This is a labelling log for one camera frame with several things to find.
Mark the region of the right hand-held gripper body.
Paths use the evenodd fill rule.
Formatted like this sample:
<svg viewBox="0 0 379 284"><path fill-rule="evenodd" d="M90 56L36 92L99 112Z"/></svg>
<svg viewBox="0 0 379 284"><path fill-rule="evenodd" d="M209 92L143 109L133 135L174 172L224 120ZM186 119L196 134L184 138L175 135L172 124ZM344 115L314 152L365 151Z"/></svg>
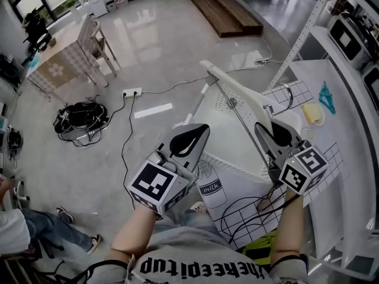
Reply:
<svg viewBox="0 0 379 284"><path fill-rule="evenodd" d="M329 167L321 151L303 140L280 154L268 171L274 185L285 185L298 195L316 186Z"/></svg>

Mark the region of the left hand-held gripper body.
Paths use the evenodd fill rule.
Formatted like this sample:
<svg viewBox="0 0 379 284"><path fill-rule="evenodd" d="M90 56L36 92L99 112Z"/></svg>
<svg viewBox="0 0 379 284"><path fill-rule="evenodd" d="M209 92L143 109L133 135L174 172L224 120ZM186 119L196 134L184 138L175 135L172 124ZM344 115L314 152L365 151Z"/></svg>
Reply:
<svg viewBox="0 0 379 284"><path fill-rule="evenodd" d="M134 201L164 215L188 194L195 179L193 172L155 150L128 183L127 190Z"/></svg>

